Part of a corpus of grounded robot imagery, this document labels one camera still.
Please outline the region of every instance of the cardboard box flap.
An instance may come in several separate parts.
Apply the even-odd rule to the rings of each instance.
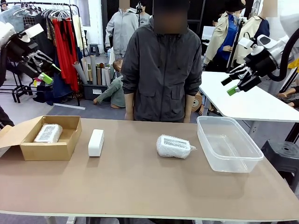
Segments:
[[[8,146],[16,146],[23,142],[32,128],[42,119],[43,117],[37,117],[32,120],[27,120],[14,127],[5,126],[0,131],[0,148]]]

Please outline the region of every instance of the bubble wrap package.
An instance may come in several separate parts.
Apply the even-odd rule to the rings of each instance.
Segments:
[[[44,124],[38,133],[35,143],[56,143],[62,133],[62,127],[57,124]]]
[[[161,135],[157,140],[157,151],[163,157],[185,159],[195,149],[195,147],[190,145],[189,141],[176,137]]]

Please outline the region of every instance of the black stool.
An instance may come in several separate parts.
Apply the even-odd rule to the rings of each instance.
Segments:
[[[89,44],[89,55],[100,56],[100,50],[99,50],[99,46],[97,44],[95,44],[95,43]]]
[[[292,142],[266,141],[262,152],[295,192],[299,183],[299,146]]]

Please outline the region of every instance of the beige jacket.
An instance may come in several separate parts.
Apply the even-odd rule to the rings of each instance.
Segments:
[[[208,64],[215,55],[218,49],[223,44],[226,36],[228,34],[228,14],[225,12],[218,21],[217,26],[213,32],[209,46],[206,49],[206,58],[204,60],[205,64]]]
[[[260,24],[262,22],[262,19],[258,16],[251,17],[247,23],[242,27],[242,30],[240,32],[239,41],[244,37],[244,34],[248,32],[250,34],[250,37],[254,37],[258,28],[260,27]],[[239,45],[237,46],[234,54],[233,61],[237,60],[238,64],[245,63],[244,58],[249,55],[252,52],[252,48],[245,49],[243,46]]]

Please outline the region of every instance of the white label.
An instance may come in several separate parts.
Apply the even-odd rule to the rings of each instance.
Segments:
[[[94,90],[93,89],[93,94],[101,95],[102,94],[102,90]]]

